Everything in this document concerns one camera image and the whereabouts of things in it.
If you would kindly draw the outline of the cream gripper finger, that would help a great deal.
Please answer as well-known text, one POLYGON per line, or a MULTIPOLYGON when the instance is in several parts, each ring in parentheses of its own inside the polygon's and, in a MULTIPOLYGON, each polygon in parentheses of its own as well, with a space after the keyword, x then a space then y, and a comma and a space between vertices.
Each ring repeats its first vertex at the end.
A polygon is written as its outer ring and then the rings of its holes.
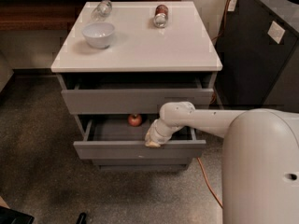
POLYGON ((154 142, 151 138, 150 138, 150 134, 147 133, 145 136, 145 146, 146 147, 160 147, 161 145, 154 142))

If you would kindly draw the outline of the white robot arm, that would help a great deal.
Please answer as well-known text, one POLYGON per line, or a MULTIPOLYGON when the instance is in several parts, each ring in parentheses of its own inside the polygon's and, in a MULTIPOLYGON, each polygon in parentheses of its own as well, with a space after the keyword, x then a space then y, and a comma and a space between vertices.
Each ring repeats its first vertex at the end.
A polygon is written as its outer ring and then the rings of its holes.
POLYGON ((223 224, 299 224, 298 114, 166 103, 146 134, 146 146, 164 145, 185 126, 223 139, 223 224))

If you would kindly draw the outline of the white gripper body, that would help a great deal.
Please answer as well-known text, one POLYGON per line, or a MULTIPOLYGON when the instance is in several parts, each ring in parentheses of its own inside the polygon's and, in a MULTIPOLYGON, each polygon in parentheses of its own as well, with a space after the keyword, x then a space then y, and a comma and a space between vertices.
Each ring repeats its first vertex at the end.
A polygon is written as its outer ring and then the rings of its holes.
POLYGON ((181 129, 182 126, 168 126, 162 119, 156 119, 150 125, 147 133, 150 134, 150 138, 154 142, 164 145, 171 139, 174 133, 181 129))

